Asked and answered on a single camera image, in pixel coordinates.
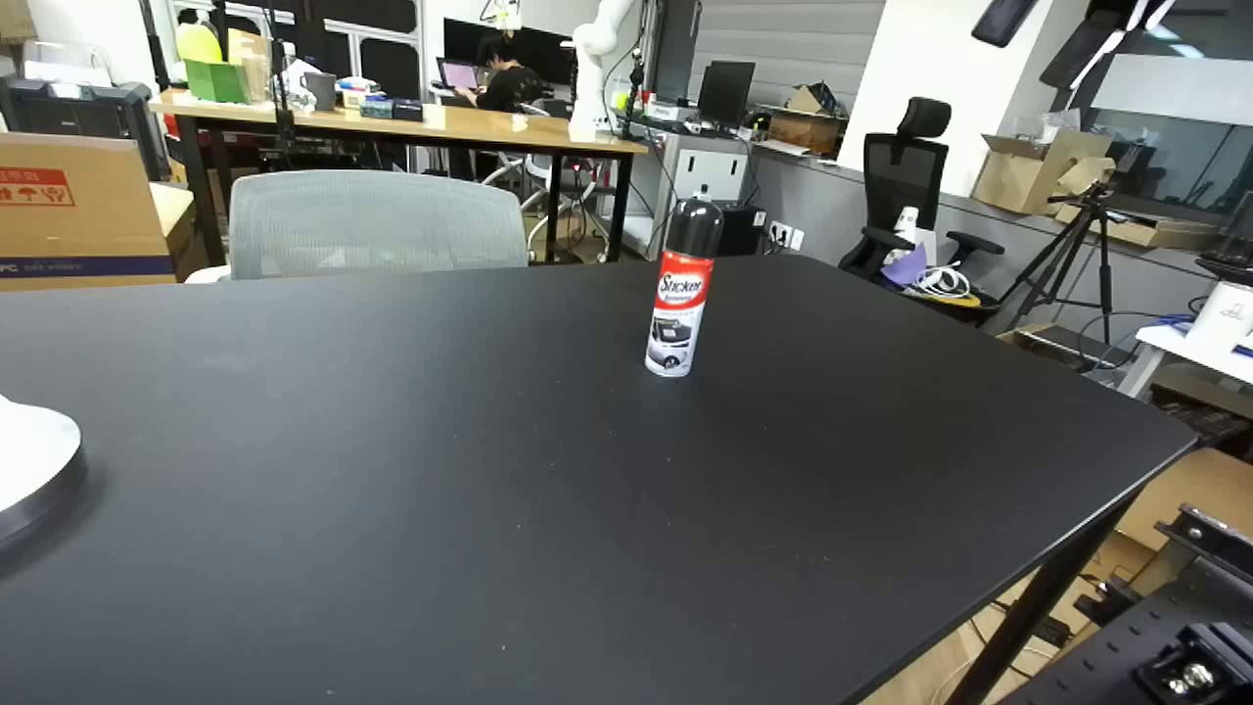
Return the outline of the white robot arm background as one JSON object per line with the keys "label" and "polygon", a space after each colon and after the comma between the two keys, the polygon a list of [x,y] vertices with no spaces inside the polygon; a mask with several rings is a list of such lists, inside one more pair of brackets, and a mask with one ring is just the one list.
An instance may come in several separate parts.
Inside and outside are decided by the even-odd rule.
{"label": "white robot arm background", "polygon": [[605,133],[609,52],[621,45],[625,16],[638,16],[640,24],[644,5],[648,0],[597,0],[589,20],[570,33],[570,52],[575,52],[575,105],[569,118],[570,141],[595,141]]}

